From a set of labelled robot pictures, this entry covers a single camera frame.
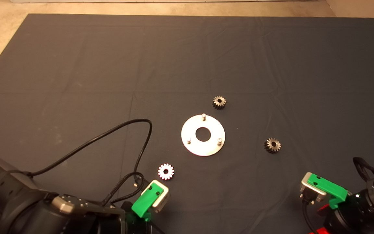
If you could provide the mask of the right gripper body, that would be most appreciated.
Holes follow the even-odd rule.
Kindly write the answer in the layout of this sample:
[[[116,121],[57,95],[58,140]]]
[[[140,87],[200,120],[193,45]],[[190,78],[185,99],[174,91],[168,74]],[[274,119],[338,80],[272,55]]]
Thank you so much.
[[[330,234],[372,234],[374,233],[374,206],[366,193],[347,197],[332,210],[324,221],[324,228]]]

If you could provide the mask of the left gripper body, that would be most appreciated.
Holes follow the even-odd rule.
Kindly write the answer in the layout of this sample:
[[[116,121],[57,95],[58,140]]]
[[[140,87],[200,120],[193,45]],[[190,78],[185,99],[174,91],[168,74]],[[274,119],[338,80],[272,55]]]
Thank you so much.
[[[131,209],[132,203],[123,202],[123,210],[126,212],[127,234],[160,234],[161,229],[153,222],[147,222],[139,218]]]

